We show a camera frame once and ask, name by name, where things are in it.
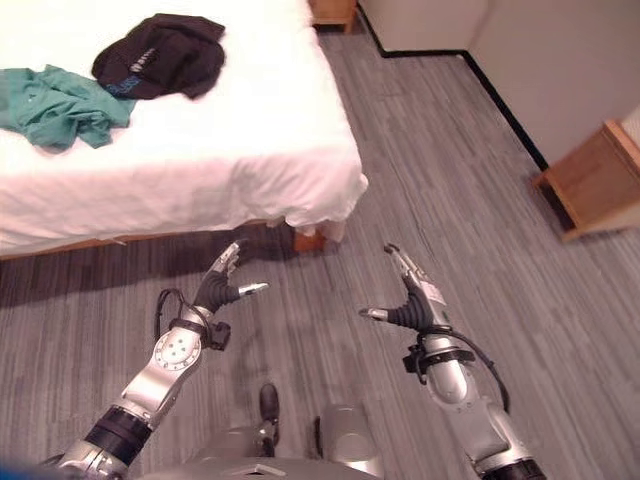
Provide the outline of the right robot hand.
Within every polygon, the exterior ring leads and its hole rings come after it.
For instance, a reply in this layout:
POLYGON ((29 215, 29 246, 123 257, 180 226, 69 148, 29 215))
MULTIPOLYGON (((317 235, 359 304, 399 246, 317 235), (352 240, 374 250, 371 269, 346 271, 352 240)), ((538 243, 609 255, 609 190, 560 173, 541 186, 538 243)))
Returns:
POLYGON ((407 300, 394 308, 366 307, 359 311, 359 315, 420 333, 433 329, 451 330, 450 320, 445 312, 446 302, 425 271, 393 243, 385 244, 384 252, 391 257, 400 272, 407 300))

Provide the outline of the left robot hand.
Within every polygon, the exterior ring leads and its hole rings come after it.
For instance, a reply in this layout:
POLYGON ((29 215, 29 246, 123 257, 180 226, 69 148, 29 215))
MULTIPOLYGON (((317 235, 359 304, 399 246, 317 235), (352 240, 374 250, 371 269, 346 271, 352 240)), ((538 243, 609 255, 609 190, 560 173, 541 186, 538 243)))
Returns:
POLYGON ((247 241, 244 239, 233 241, 213 261, 204 274, 194 297, 196 307, 202 307, 214 314, 222 306, 269 287, 267 282, 254 282, 243 286, 234 286, 229 283, 229 277, 236 269, 246 244, 247 241))

